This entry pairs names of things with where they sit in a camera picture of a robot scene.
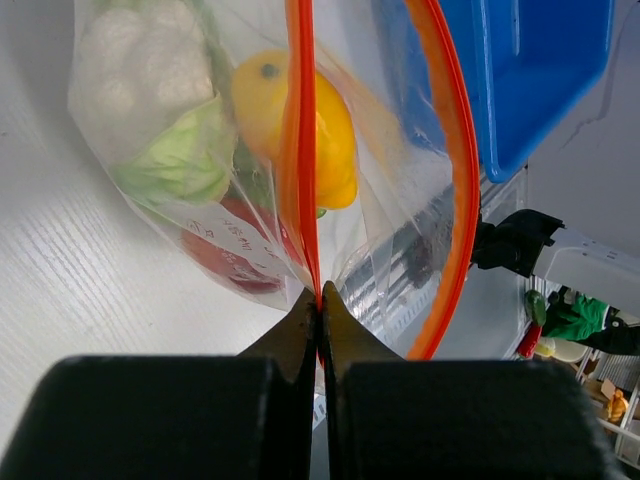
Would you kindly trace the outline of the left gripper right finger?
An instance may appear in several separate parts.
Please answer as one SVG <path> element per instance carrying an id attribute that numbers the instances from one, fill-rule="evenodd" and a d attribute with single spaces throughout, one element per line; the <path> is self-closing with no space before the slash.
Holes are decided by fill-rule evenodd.
<path id="1" fill-rule="evenodd" d="M 334 479 L 620 479 L 593 406 L 537 361 L 408 361 L 323 288 L 319 353 Z"/>

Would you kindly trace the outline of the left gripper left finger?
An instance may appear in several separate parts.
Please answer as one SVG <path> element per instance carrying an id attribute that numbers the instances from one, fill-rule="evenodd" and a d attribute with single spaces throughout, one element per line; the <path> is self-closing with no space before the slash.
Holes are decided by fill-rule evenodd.
<path id="1" fill-rule="evenodd" d="M 312 293 L 235 356 L 87 355 L 54 364 L 1 461 L 5 479 L 305 479 Z"/>

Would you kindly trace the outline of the clear zip bag orange zipper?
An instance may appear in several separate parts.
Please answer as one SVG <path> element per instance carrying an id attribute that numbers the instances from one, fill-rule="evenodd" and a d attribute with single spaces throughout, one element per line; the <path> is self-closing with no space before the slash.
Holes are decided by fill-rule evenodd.
<path id="1" fill-rule="evenodd" d="M 302 259 L 285 286 L 250 295 L 209 272 L 181 244 L 191 219 L 218 202 L 148 207 L 123 195 L 161 235 L 224 287 L 287 309 L 301 289 L 338 288 L 426 203 L 454 189 L 453 244 L 428 316 L 408 348 L 431 358 L 453 317 L 471 260 L 479 165 L 469 99 L 439 1 L 401 1 L 426 57 L 428 102 L 444 133 L 441 151 L 414 146 L 394 108 L 375 1 L 204 1 L 231 65 L 238 133 L 230 196 L 271 211 Z"/>

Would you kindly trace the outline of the white toy cauliflower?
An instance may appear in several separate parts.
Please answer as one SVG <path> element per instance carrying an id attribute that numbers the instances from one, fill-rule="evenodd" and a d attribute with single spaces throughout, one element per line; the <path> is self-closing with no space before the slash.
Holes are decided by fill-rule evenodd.
<path id="1" fill-rule="evenodd" d="M 204 1 L 77 1 L 69 112 L 115 185 L 152 207 L 218 202 L 238 133 Z"/>

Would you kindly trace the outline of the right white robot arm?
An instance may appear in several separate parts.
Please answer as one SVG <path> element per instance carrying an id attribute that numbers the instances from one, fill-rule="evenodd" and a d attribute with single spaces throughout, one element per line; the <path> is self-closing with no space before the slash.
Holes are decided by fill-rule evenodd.
<path id="1" fill-rule="evenodd" d="M 536 210 L 518 210 L 498 224 L 481 221 L 471 262 L 571 287 L 639 315 L 639 259 Z"/>

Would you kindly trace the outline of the blue plastic tray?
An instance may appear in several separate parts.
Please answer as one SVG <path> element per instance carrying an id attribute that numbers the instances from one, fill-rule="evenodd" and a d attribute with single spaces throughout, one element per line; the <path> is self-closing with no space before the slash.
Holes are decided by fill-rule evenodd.
<path id="1" fill-rule="evenodd" d="M 510 180 L 604 71 L 612 1 L 444 1 L 473 114 L 479 160 L 494 183 Z M 428 107 L 426 57 L 407 7 L 375 1 L 383 64 L 404 135 L 441 151 Z"/>

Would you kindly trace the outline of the aluminium mounting rail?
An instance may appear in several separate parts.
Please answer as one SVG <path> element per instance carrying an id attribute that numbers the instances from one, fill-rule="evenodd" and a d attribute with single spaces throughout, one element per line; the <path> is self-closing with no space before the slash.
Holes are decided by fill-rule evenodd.
<path id="1" fill-rule="evenodd" d="M 350 313 L 393 346 L 428 316 L 453 244 L 454 189 L 429 200 L 413 218 L 357 261 L 338 291 Z"/>

